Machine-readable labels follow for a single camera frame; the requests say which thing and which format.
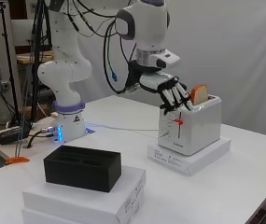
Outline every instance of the white platform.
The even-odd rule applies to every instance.
[[[230,151],[231,140],[220,138],[192,156],[184,156],[166,147],[148,147],[148,157],[183,175],[195,175]]]
[[[188,177],[147,157],[158,131],[140,130],[158,129],[158,107],[112,96],[87,104],[85,113],[87,122],[138,130],[92,127],[96,133],[69,143],[120,152],[122,164],[147,171],[145,202],[133,224],[244,224],[266,200],[266,135],[222,125],[221,136],[231,140],[231,151]],[[13,154],[12,147],[1,150]],[[0,224],[23,224],[21,193],[45,182],[43,159],[56,147],[36,143],[28,153],[43,153],[29,163],[0,169]]]
[[[109,193],[43,183],[23,192],[24,224],[35,218],[53,224],[56,218],[87,224],[127,224],[143,200],[145,170],[122,166],[122,174]]]

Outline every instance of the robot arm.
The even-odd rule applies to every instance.
[[[129,62],[126,88],[141,88],[159,93],[166,111],[182,104],[193,108],[186,86],[179,78],[161,70],[174,66],[180,58],[165,48],[170,15],[164,0],[140,0],[119,11],[116,30],[126,40],[136,42],[136,61]]]

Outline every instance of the metal stand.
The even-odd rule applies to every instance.
[[[21,125],[21,118],[20,118],[20,114],[19,114],[18,100],[17,100],[16,91],[15,91],[15,83],[14,83],[14,77],[13,77],[12,65],[11,65],[11,59],[10,59],[7,27],[6,27],[5,12],[4,12],[4,9],[6,8],[6,6],[4,5],[4,2],[0,2],[0,7],[1,7],[0,8],[0,13],[2,15],[2,23],[3,23],[3,30],[4,30],[4,33],[2,34],[2,36],[5,39],[8,68],[9,68],[9,73],[10,73],[9,80],[10,80],[11,89],[12,89],[13,104],[14,104],[14,110],[15,110],[15,119]]]

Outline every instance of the white wall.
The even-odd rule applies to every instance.
[[[206,83],[220,96],[224,123],[266,134],[266,1],[170,0],[169,11],[168,49],[181,57],[171,73],[189,89]],[[114,38],[111,56],[122,87],[127,72],[118,41]],[[93,77],[75,84],[83,100],[112,94],[103,74],[102,39],[83,39],[82,49],[93,65]],[[143,91],[131,98],[161,103],[158,95]]]

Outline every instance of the black box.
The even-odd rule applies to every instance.
[[[121,176],[120,153],[61,146],[44,159],[49,183],[93,189],[112,190]]]

